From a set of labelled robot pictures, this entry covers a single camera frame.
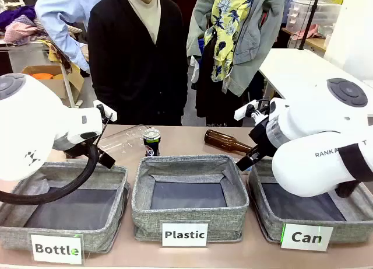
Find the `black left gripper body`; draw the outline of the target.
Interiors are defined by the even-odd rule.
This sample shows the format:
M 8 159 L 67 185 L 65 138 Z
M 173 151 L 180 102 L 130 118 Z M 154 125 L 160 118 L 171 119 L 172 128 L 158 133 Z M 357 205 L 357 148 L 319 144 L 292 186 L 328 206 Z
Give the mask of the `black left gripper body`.
M 73 158 L 78 156 L 87 156 L 89 157 L 89 148 L 93 147 L 97 151 L 98 160 L 97 162 L 102 166 L 111 169 L 115 164 L 115 159 L 111 157 L 109 154 L 104 152 L 101 148 L 99 148 L 95 144 L 77 144 L 71 149 L 65 151 L 65 153 Z

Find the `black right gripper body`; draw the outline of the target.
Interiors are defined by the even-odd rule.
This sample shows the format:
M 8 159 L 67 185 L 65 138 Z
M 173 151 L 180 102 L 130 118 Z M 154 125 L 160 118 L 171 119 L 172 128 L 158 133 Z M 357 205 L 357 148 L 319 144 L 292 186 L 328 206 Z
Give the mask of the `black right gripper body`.
M 273 157 L 277 151 L 277 148 L 269 141 L 266 133 L 266 126 L 268 122 L 269 118 L 265 117 L 249 133 L 250 138 L 254 141 L 254 143 L 256 143 L 248 154 L 250 160 L 253 162 L 258 162 L 265 156 Z

